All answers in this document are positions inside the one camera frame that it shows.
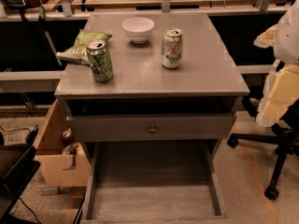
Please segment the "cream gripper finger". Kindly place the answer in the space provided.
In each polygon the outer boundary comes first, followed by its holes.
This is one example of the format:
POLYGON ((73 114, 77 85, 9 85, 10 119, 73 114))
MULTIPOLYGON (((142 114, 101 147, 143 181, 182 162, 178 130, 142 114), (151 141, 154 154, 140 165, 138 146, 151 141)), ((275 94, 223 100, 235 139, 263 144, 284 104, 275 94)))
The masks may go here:
POLYGON ((260 35, 258 35, 255 38, 253 44, 256 47, 263 48, 263 49, 273 47, 276 30, 277 30, 277 25, 275 24, 275 25, 271 26, 270 28, 268 28, 263 33, 261 33, 260 35))
POLYGON ((260 126, 271 127, 298 99, 299 65, 287 64, 278 72, 272 69, 265 80, 256 122, 260 126))

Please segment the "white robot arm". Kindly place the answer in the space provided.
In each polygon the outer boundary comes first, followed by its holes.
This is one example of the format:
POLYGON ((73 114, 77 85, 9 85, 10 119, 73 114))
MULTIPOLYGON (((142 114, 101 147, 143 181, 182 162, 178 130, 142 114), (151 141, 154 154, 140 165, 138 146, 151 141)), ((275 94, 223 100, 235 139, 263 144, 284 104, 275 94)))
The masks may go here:
POLYGON ((276 61, 263 86, 256 122, 270 127, 299 99, 299 0, 254 40, 260 48, 272 47, 276 61))

